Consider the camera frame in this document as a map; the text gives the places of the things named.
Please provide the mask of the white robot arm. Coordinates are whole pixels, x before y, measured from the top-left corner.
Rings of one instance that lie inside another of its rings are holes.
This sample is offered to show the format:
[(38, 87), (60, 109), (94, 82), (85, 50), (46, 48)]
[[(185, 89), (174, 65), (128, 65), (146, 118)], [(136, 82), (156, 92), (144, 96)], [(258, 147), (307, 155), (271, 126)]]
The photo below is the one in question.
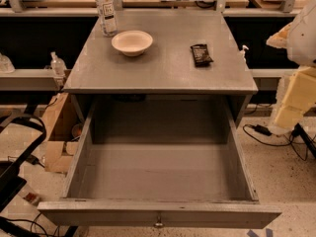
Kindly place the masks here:
[(316, 103), (316, 0), (270, 36), (267, 45), (285, 48), (287, 58), (299, 65), (290, 76), (283, 75), (277, 86), (269, 131), (281, 135), (292, 131)]

